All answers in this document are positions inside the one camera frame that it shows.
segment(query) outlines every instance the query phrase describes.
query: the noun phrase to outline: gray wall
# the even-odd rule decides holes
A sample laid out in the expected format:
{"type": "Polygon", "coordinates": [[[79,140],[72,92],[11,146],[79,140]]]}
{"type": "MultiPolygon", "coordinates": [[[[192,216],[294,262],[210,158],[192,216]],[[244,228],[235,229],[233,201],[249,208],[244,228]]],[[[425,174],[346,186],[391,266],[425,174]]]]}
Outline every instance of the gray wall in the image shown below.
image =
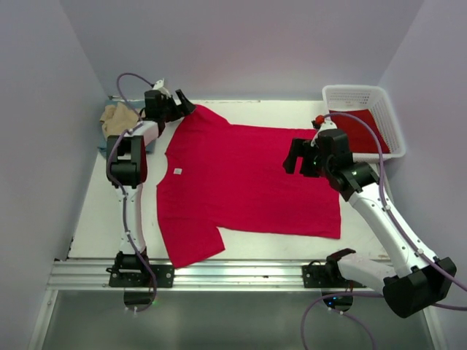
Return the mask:
{"type": "MultiPolygon", "coordinates": [[[[380,85],[394,104],[407,156],[388,167],[396,204],[467,282],[467,2],[426,0],[380,85]]],[[[452,287],[448,302],[467,306],[452,287]]],[[[440,311],[450,349],[464,349],[467,313],[440,311]]]]}
{"type": "MultiPolygon", "coordinates": [[[[422,0],[61,0],[106,93],[135,71],[192,98],[320,98],[376,85],[422,0]]],[[[134,98],[144,85],[133,79],[134,98]]]]}
{"type": "Polygon", "coordinates": [[[21,350],[80,212],[105,94],[58,1],[0,1],[0,48],[0,348],[21,350]]]}

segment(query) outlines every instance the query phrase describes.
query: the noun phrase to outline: plastic basket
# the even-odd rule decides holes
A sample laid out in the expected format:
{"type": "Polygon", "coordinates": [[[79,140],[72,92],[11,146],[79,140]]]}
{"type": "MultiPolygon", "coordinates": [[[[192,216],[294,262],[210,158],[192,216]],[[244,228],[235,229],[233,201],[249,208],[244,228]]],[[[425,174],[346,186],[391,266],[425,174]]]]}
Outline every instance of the plastic basket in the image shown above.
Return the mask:
{"type": "MultiPolygon", "coordinates": [[[[323,99],[328,111],[349,112],[369,109],[390,154],[383,159],[399,158],[405,155],[406,145],[401,128],[386,92],[370,85],[327,85],[323,88],[323,99]]],[[[355,161],[376,163],[377,153],[354,153],[355,161]]]]}

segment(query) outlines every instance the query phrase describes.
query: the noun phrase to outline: towel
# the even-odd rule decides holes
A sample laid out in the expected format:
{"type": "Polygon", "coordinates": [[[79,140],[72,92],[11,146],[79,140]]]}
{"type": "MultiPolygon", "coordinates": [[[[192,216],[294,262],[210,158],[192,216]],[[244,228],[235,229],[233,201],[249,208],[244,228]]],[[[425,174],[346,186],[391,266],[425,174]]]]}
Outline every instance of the towel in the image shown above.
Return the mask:
{"type": "Polygon", "coordinates": [[[139,116],[125,104],[118,102],[117,106],[110,104],[105,106],[101,116],[102,133],[104,138],[110,135],[120,135],[125,129],[131,129],[138,123],[139,116]]]}
{"type": "MultiPolygon", "coordinates": [[[[136,105],[140,105],[143,101],[136,101],[136,105]]],[[[102,137],[99,139],[97,149],[103,157],[107,154],[107,137],[110,135],[120,135],[125,129],[130,129],[136,126],[138,116],[133,110],[129,109],[122,102],[108,101],[99,120],[102,127],[102,137]]],[[[155,141],[146,146],[146,153],[153,153],[155,141]]]]}
{"type": "Polygon", "coordinates": [[[231,125],[197,106],[175,131],[157,187],[158,223],[174,267],[223,251],[218,227],[340,238],[337,191],[326,179],[282,168],[292,139],[315,132],[231,125]]]}

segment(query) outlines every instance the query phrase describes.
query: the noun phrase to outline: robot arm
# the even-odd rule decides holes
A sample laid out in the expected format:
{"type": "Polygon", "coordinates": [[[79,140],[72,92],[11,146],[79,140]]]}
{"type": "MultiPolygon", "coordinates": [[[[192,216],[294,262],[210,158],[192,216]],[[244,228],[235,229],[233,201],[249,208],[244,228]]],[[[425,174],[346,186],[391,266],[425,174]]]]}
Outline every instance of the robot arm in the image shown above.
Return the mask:
{"type": "MultiPolygon", "coordinates": [[[[150,273],[135,252],[136,248],[149,266],[141,216],[142,189],[147,178],[146,146],[162,134],[165,123],[178,120],[195,110],[196,107],[181,90],[176,93],[181,102],[178,105],[165,88],[163,79],[157,81],[152,90],[144,93],[146,117],[122,139],[119,136],[109,136],[107,139],[107,167],[118,182],[111,177],[108,179],[117,191],[123,215],[120,251],[114,265],[107,269],[111,273],[111,287],[146,287],[150,283],[150,273]]],[[[167,271],[163,271],[164,268],[167,267],[156,268],[161,276],[173,274],[172,267],[167,271]]]]}
{"type": "Polygon", "coordinates": [[[387,304],[400,317],[408,317],[444,299],[450,288],[447,280],[420,254],[424,254],[443,270],[454,276],[456,267],[450,258],[440,260],[409,227],[404,218],[383,192],[384,206],[379,192],[379,177],[367,163],[355,163],[349,149],[347,135],[330,118],[317,118],[314,127],[319,131],[312,140],[294,139],[283,166],[289,174],[295,171],[297,157],[303,158],[300,173],[309,177],[324,176],[330,186],[365,219],[383,247],[393,267],[359,256],[351,249],[327,258],[330,277],[360,282],[385,297],[387,304]],[[391,220],[388,211],[404,229],[414,250],[391,220]]]}

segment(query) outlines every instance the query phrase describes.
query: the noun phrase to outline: white table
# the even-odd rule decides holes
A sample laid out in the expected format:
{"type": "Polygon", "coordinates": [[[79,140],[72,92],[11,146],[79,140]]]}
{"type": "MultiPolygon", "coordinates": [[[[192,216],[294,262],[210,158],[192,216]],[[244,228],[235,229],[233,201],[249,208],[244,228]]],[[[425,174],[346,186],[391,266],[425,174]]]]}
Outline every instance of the white table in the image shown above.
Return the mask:
{"type": "MultiPolygon", "coordinates": [[[[325,113],[322,101],[193,101],[224,116],[230,123],[277,128],[311,128],[311,120],[325,113]]],[[[143,233],[149,258],[167,258],[156,219],[155,189],[164,177],[167,146],[180,122],[166,126],[148,155],[148,177],[142,196],[143,233]]],[[[347,203],[341,205],[341,239],[248,233],[220,228],[225,251],[211,259],[300,260],[324,259],[343,248],[353,248],[371,259],[387,253],[362,217],[347,203]]],[[[117,194],[106,178],[105,159],[96,156],[88,193],[74,234],[69,259],[113,259],[120,244],[121,212],[117,194]]]]}

